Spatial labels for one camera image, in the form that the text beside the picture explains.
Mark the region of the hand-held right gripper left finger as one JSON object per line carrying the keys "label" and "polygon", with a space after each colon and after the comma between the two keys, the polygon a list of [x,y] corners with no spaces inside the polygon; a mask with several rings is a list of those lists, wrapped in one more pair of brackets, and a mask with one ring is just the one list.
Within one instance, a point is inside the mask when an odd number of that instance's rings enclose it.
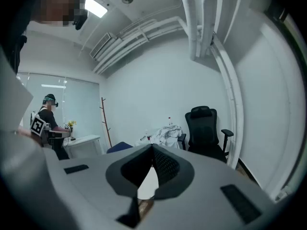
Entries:
{"label": "hand-held right gripper left finger", "polygon": [[117,221],[135,228],[141,218],[139,214],[138,189],[152,167],[152,145],[147,145],[136,152],[112,163],[106,170],[106,180],[119,196],[131,198],[127,213]]}

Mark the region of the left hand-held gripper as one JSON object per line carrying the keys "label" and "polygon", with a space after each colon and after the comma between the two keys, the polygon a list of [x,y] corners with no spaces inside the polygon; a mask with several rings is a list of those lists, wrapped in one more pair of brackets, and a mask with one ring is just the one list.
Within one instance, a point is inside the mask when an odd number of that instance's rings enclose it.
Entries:
{"label": "left hand-held gripper", "polygon": [[30,125],[31,138],[41,147],[52,147],[50,138],[69,138],[69,131],[53,131],[49,123],[42,120],[39,115],[35,115]]}

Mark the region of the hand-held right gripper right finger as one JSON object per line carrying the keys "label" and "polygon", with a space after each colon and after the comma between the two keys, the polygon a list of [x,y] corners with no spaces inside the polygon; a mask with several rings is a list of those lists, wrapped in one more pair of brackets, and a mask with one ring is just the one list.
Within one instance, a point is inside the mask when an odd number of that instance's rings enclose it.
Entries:
{"label": "hand-held right gripper right finger", "polygon": [[180,196],[194,179],[191,163],[168,150],[152,145],[153,167],[158,178],[155,190],[156,200],[166,200]]}

